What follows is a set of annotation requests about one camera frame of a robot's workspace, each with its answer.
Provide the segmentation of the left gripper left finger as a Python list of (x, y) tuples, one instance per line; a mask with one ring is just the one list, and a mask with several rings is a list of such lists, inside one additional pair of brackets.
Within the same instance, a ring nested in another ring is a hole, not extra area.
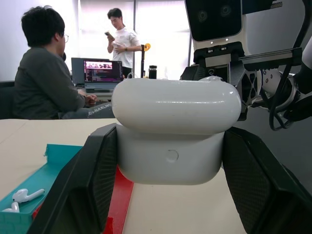
[(117, 170), (117, 126), (91, 133), (63, 167), (29, 234), (101, 234), (108, 217)]

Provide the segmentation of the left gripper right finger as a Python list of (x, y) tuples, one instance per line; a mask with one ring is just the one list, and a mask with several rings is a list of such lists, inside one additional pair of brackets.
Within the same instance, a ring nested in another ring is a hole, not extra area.
[(227, 130), (222, 163), (246, 233), (312, 232), (312, 195), (261, 138), (236, 127)]

